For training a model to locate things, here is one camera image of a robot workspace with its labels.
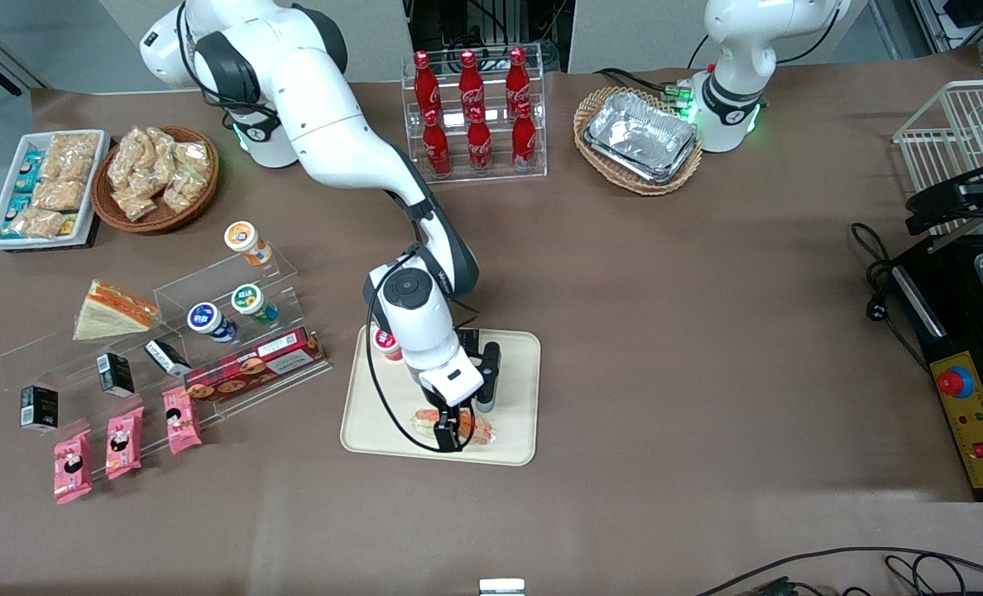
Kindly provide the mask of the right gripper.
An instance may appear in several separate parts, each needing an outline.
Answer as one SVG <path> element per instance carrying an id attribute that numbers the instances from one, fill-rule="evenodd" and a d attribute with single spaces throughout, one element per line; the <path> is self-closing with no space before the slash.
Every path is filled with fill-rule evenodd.
<path id="1" fill-rule="evenodd" d="M 420 384 L 443 401 L 436 406 L 434 438 L 436 453 L 457 453 L 468 445 L 469 439 L 460 439 L 458 431 L 462 421 L 458 405 L 473 395 L 475 407 L 480 412 L 491 412 L 496 403 L 496 381 L 501 366 L 501 347 L 488 342 L 483 351 L 475 353 L 477 366 L 470 361 L 464 348 L 457 348 L 443 365 L 420 371 Z"/>

